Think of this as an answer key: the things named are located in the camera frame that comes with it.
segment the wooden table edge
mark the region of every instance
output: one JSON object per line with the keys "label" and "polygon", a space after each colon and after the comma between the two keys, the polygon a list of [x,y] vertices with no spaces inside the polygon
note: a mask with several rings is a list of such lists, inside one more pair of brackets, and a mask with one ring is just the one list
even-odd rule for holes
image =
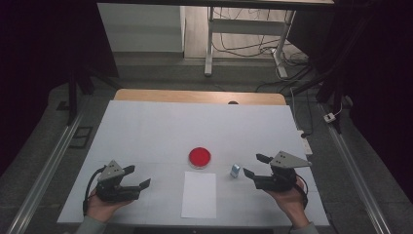
{"label": "wooden table edge", "polygon": [[228,103],[259,105],[286,105],[280,94],[235,93],[208,91],[136,90],[121,89],[114,100],[139,100],[159,102]]}

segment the wall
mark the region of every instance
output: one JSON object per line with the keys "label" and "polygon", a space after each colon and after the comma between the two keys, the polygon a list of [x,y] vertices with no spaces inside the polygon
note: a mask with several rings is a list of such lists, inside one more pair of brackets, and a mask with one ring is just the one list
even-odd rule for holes
{"label": "wall", "polygon": [[184,7],[97,6],[112,52],[183,52]]}

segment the metal rail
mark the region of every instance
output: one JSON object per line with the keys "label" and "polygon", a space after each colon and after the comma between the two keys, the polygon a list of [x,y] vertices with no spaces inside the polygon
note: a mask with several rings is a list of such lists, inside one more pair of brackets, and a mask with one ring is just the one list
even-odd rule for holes
{"label": "metal rail", "polygon": [[[321,115],[327,114],[322,105],[319,104],[319,111]],[[352,178],[353,184],[356,187],[358,196],[364,203],[367,213],[370,216],[371,222],[376,229],[378,234],[391,234],[392,231],[386,222],[386,219],[377,204],[376,199],[373,194],[371,194],[367,183],[365,182],[360,169],[358,168],[357,162],[355,161],[349,147],[344,141],[343,137],[335,131],[332,125],[328,125],[328,130],[330,131],[331,137],[334,140],[335,145],[343,159],[344,165],[346,166],[350,177]]]}
{"label": "metal rail", "polygon": [[80,121],[82,120],[89,101],[89,96],[85,96],[81,99],[78,115],[74,119],[72,125],[66,126],[66,128],[64,129],[48,161],[45,163],[45,166],[43,167],[42,171],[38,175],[30,191],[28,192],[23,204],[20,206],[15,219],[13,220],[12,224],[9,227],[9,230],[7,231],[8,234],[24,233],[24,231],[26,230],[30,220],[36,212],[40,201],[43,198],[43,195],[46,192],[46,189],[49,186],[50,181],[55,174],[58,164],[60,163],[70,140],[72,139],[77,127],[79,126]]}

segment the metal frame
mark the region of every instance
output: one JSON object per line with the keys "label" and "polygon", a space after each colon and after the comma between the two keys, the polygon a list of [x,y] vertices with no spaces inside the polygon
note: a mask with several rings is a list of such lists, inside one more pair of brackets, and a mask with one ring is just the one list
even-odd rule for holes
{"label": "metal frame", "polygon": [[40,172],[39,176],[28,192],[23,204],[20,206],[15,219],[13,220],[12,224],[9,227],[9,230],[7,231],[8,234],[24,233],[24,231],[26,230],[30,220],[36,212],[38,205],[40,204],[40,201],[42,200],[43,195],[46,192],[46,189],[49,186],[50,181],[55,174],[58,164],[60,163],[70,140],[75,134],[75,131],[83,118],[84,112],[88,107],[89,100],[89,96],[82,98],[80,109],[76,118],[73,120],[72,125],[66,126],[66,128],[64,129],[60,140],[52,151],[48,161],[42,169],[42,172]]}
{"label": "metal frame", "polygon": [[277,65],[281,78],[287,78],[285,67],[282,64],[282,47],[291,27],[294,17],[292,11],[288,11],[285,22],[280,21],[260,21],[260,20],[240,20],[240,19],[214,19],[213,7],[209,8],[208,30],[206,45],[206,67],[205,76],[212,75],[212,34],[213,33],[233,33],[233,34],[253,34],[280,36],[277,49],[273,51],[273,58]]}
{"label": "metal frame", "polygon": [[[327,114],[327,112],[322,108],[321,104],[319,104],[319,112],[321,115]],[[370,189],[368,188],[367,183],[357,166],[357,162],[355,161],[352,152],[343,139],[343,136],[337,134],[331,124],[329,124],[327,127],[340,153],[340,156],[343,159],[343,163],[347,168],[347,171],[349,172],[352,182],[356,187],[358,196],[365,205],[367,213],[370,216],[371,223],[376,229],[376,232],[379,234],[391,234],[392,231],[379,205],[377,204],[376,199],[374,198],[373,194],[371,194]]]}

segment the red petri dish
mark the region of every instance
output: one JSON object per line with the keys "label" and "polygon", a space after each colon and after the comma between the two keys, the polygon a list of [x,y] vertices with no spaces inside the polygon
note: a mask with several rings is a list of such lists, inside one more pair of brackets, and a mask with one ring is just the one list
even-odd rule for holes
{"label": "red petri dish", "polygon": [[189,163],[195,169],[203,169],[210,161],[210,153],[207,149],[198,147],[189,153]]}

